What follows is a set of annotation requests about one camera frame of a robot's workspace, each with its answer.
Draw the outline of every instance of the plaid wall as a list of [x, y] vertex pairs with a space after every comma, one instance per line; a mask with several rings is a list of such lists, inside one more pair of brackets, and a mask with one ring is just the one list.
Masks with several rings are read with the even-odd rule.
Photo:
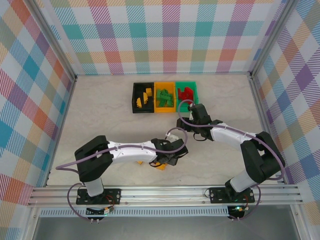
[[320, 0], [300, 0], [258, 73], [273, 136], [320, 239]]
[[269, 36], [270, 36], [271, 32], [273, 31], [273, 29], [276, 26], [277, 20], [279, 19], [282, 11], [284, 10], [284, 8], [286, 6], [287, 1], [288, 0], [281, 0], [281, 3], [279, 5], [278, 9], [276, 10], [274, 17], [273, 17], [273, 19], [272, 19], [267, 31], [265, 32], [262, 41], [260, 42], [259, 48], [258, 48], [258, 50], [256, 51], [256, 53], [254, 55], [253, 61], [252, 61], [251, 65], [249, 67], [249, 70], [248, 70], [249, 72], [251, 72], [253, 70], [253, 68], [254, 68], [254, 66], [255, 66], [255, 64], [256, 64], [256, 62], [257, 62], [257, 60], [258, 60], [258, 58], [259, 58], [259, 56], [261, 54], [262, 49], [264, 49], [264, 47], [265, 47], [265, 45], [266, 45], [266, 43], [267, 43], [267, 41], [269, 39]]
[[53, 153], [72, 82], [22, 0], [0, 0], [0, 240], [21, 217]]
[[281, 2], [37, 1], [74, 68], [94, 75], [247, 72]]

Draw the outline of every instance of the metal rail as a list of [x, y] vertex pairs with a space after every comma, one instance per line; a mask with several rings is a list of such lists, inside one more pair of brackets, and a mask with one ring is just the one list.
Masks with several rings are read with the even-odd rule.
[[286, 2], [286, 5], [284, 6], [280, 17], [275, 23], [275, 27], [273, 27], [273, 30], [271, 31], [269, 38], [260, 53], [260, 56], [258, 57], [255, 65], [253, 66], [251, 72], [253, 76], [255, 76], [259, 72], [259, 70], [265, 63], [271, 49], [273, 48], [275, 42], [278, 40], [278, 37], [280, 36], [282, 30], [285, 28], [285, 25], [289, 17], [291, 16], [291, 13], [296, 8], [298, 2], [298, 0], [288, 0]]
[[[264, 111], [262, 98], [259, 95], [255, 78], [248, 75], [248, 81], [252, 91], [253, 100], [259, 115], [262, 129], [268, 132], [269, 134], [272, 134], [270, 123], [268, 121], [266, 111]], [[286, 175], [284, 176], [283, 181], [284, 183], [289, 182]], [[306, 209], [304, 208], [304, 205], [291, 204], [290, 207], [291, 207], [293, 219], [295, 221], [295, 225], [300, 235], [300, 238], [303, 240], [316, 239], [314, 236], [311, 236], [313, 231], [312, 231], [312, 227], [308, 223], [308, 217], [306, 216]]]
[[41, 32], [46, 37], [49, 45], [52, 47], [53, 51], [57, 55], [65, 72], [68, 74], [68, 76], [74, 82], [77, 78], [77, 74], [73, 70], [66, 54], [64, 53], [64, 51], [60, 47], [60, 44], [59, 44], [54, 32], [52, 31], [46, 18], [44, 17], [43, 13], [41, 12], [38, 4], [36, 3], [35, 0], [24, 0], [24, 3], [28, 7], [29, 11], [32, 13], [32, 16], [34, 17], [35, 21], [39, 25]]
[[[204, 193], [208, 188], [224, 185], [181, 185], [181, 186], [104, 186], [121, 189], [119, 207], [204, 207], [236, 206], [236, 203], [211, 204]], [[67, 192], [70, 186], [47, 186], [35, 188], [28, 206], [31, 208], [68, 207]], [[261, 185], [261, 205], [302, 204], [302, 197], [296, 185]], [[255, 199], [258, 190], [253, 189]], [[77, 188], [70, 192], [70, 201], [76, 205]], [[99, 207], [82, 205], [81, 207]]]

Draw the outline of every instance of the marble tabletop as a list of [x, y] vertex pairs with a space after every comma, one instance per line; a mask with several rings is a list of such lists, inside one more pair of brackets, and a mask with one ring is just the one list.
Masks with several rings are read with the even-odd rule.
[[[146, 74], [80, 76], [64, 123], [48, 185], [79, 182], [73, 172], [55, 167], [73, 162], [74, 152], [98, 135], [119, 143], [163, 139], [176, 126], [175, 113], [132, 113], [133, 82], [196, 81], [199, 102], [212, 120], [246, 132], [262, 131], [246, 75]], [[183, 137], [183, 133], [173, 133]], [[102, 175], [105, 185], [221, 185], [244, 169], [242, 154], [220, 142], [195, 141], [189, 153], [164, 171], [136, 162], [112, 164]]]

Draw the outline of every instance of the red block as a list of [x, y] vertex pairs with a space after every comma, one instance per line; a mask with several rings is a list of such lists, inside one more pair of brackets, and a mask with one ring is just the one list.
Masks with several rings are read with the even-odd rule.
[[180, 100], [194, 100], [194, 91], [190, 87], [185, 87], [184, 91], [181, 92], [181, 89], [178, 88], [178, 99]]

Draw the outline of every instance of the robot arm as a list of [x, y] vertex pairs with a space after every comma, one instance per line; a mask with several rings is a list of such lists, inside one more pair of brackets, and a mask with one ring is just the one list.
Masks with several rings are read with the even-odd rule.
[[281, 170], [278, 161], [271, 152], [250, 136], [256, 137], [266, 143], [279, 157], [283, 166], [285, 166], [284, 159], [267, 132], [263, 131], [258, 134], [247, 133], [247, 135], [243, 135], [241, 131], [230, 130], [228, 129], [229, 126], [222, 121], [212, 121], [202, 104], [191, 106], [190, 111], [190, 118], [183, 118], [187, 123], [192, 125], [218, 125], [222, 128], [190, 126], [185, 124], [180, 118], [177, 120], [177, 127], [183, 128], [188, 132], [200, 134], [205, 139], [211, 141], [226, 143], [242, 152], [245, 170], [225, 183], [226, 192], [231, 201], [247, 188], [261, 184]]
[[90, 197], [100, 195], [104, 191], [101, 175], [111, 164], [142, 161], [159, 164], [159, 166], [162, 164], [175, 166], [178, 159], [188, 153], [186, 146], [174, 153], [161, 153], [156, 150], [177, 150], [183, 144], [182, 139], [170, 142], [157, 138], [142, 143], [117, 143], [107, 141], [104, 135], [97, 136], [75, 151], [76, 160], [81, 160], [103, 150], [112, 150], [97, 155], [90, 160], [77, 163], [79, 179], [85, 184]]

